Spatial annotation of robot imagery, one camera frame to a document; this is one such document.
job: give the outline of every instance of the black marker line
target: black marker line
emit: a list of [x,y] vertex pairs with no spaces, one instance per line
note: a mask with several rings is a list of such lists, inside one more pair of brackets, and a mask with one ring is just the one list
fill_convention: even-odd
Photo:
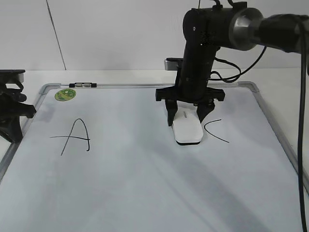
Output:
[[[50,138],[67,138],[68,136],[53,136]],[[90,140],[90,139],[85,139],[85,138],[81,138],[81,137],[75,137],[75,136],[70,136],[70,138],[74,138],[74,139],[82,139],[82,140]]]
[[[74,129],[74,126],[75,126],[75,123],[76,123],[78,120],[80,120],[80,121],[83,123],[84,127],[85,127],[86,134],[87,134],[87,139],[71,136],[71,134],[72,134],[72,132],[73,132],[73,129]],[[76,119],[76,120],[74,121],[73,126],[72,126],[71,131],[70,131],[70,133],[69,133],[68,136],[55,136],[55,137],[52,137],[52,138],[59,138],[59,137],[67,137],[67,138],[68,138],[67,141],[66,141],[66,144],[64,145],[64,147],[63,147],[63,149],[62,149],[61,156],[63,155],[63,152],[64,152],[64,150],[66,149],[66,146],[67,146],[68,141],[69,141],[70,138],[77,138],[77,139],[87,140],[87,142],[88,142],[88,149],[87,149],[87,151],[90,150],[90,142],[89,142],[90,139],[89,139],[89,136],[88,136],[88,130],[87,130],[86,124],[84,123],[84,121],[83,121],[81,118],[78,118],[78,119]]]
[[229,141],[224,140],[224,139],[221,139],[221,138],[219,138],[218,136],[215,136],[214,134],[210,133],[210,132],[206,129],[206,126],[207,126],[208,124],[210,124],[210,123],[212,123],[212,122],[219,122],[219,121],[221,121],[221,119],[218,119],[218,120],[215,120],[215,121],[211,121],[211,122],[206,123],[206,124],[204,125],[204,129],[205,129],[205,131],[206,131],[208,134],[210,134],[210,135],[212,135],[213,137],[215,137],[215,138],[217,138],[217,139],[220,139],[221,141],[226,142],[226,143],[229,144],[229,143],[230,143]]

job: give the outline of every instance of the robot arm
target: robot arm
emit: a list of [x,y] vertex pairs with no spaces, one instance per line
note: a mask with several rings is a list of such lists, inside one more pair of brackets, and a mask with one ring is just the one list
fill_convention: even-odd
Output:
[[[0,70],[0,136],[9,142],[18,143],[23,134],[20,128],[20,116],[33,118],[36,110],[33,105],[23,104],[27,97],[24,89],[25,70]],[[8,88],[7,84],[16,84],[16,88]]]
[[[301,29],[295,15],[263,18],[259,10],[248,8],[246,2],[233,3],[233,8],[223,8],[218,0],[215,2],[212,8],[191,9],[186,13],[183,59],[166,60],[166,68],[174,66],[172,69],[177,70],[176,83],[158,89],[156,100],[165,99],[169,126],[177,112],[177,101],[197,105],[197,115],[202,121],[214,109],[214,99],[224,100],[222,90],[207,87],[216,52],[221,47],[248,51],[260,44],[285,52],[301,52]],[[309,44],[309,17],[297,18],[304,25]]]

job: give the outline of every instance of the black cable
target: black cable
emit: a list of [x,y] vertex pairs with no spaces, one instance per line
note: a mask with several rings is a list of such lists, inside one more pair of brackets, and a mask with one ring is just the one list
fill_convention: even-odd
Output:
[[300,78],[300,101],[299,101],[299,123],[298,123],[298,141],[297,141],[297,162],[298,162],[298,190],[301,223],[303,232],[307,232],[307,222],[304,201],[304,170],[303,170],[303,137],[304,137],[304,118],[305,118],[305,100],[306,100],[306,67],[307,67],[307,44],[305,26],[301,18],[297,15],[287,14],[297,22],[301,37],[301,78]]
[[[215,1],[217,6],[221,6],[220,0],[211,0],[211,1]],[[198,0],[198,9],[201,6],[201,0]]]
[[227,0],[227,2],[231,5],[231,6],[234,6],[234,3],[232,0]]
[[251,70],[261,60],[264,53],[266,52],[266,49],[267,49],[267,47],[265,46],[263,48],[261,54],[259,55],[259,57],[256,59],[256,61],[249,68],[247,68],[244,72],[241,72],[239,66],[237,66],[236,64],[234,64],[232,62],[229,62],[229,61],[226,61],[226,60],[223,60],[223,59],[215,58],[215,60],[218,61],[218,62],[225,63],[225,64],[228,64],[228,65],[231,65],[231,66],[237,68],[238,71],[239,71],[239,74],[237,74],[235,76],[227,77],[227,78],[222,78],[222,76],[217,71],[212,71],[211,75],[216,74],[217,76],[219,76],[219,79],[211,78],[210,80],[211,81],[223,81],[225,83],[233,83],[233,82],[237,81],[242,75],[246,74],[249,70]]

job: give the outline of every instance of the whiteboard eraser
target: whiteboard eraser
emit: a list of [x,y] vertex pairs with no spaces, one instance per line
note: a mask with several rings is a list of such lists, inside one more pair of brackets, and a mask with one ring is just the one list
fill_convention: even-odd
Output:
[[197,145],[202,141],[203,128],[192,110],[179,107],[172,126],[179,145]]

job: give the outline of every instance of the round sticker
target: round sticker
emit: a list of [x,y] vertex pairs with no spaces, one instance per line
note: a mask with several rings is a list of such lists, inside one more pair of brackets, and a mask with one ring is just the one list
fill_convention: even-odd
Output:
[[62,89],[55,94],[55,99],[57,101],[66,102],[73,99],[76,96],[76,91],[71,88]]

